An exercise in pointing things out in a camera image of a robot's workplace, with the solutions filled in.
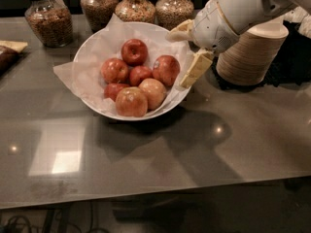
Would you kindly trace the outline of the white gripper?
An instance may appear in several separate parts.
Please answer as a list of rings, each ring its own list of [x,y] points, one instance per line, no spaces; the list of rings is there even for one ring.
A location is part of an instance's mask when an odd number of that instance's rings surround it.
[[[190,88],[211,67],[214,54],[225,52],[239,40],[226,21],[217,0],[210,0],[196,15],[170,30],[165,36],[169,42],[193,41],[200,49],[193,55],[179,86]]]

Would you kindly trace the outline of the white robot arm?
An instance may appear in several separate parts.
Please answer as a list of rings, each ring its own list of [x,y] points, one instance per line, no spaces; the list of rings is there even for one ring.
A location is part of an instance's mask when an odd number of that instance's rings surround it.
[[[166,36],[170,42],[187,40],[199,47],[182,85],[194,84],[214,56],[216,71],[226,82],[261,83],[288,31],[283,28],[279,37],[267,38],[250,29],[296,7],[310,12],[311,0],[209,0],[194,19],[180,23]]]

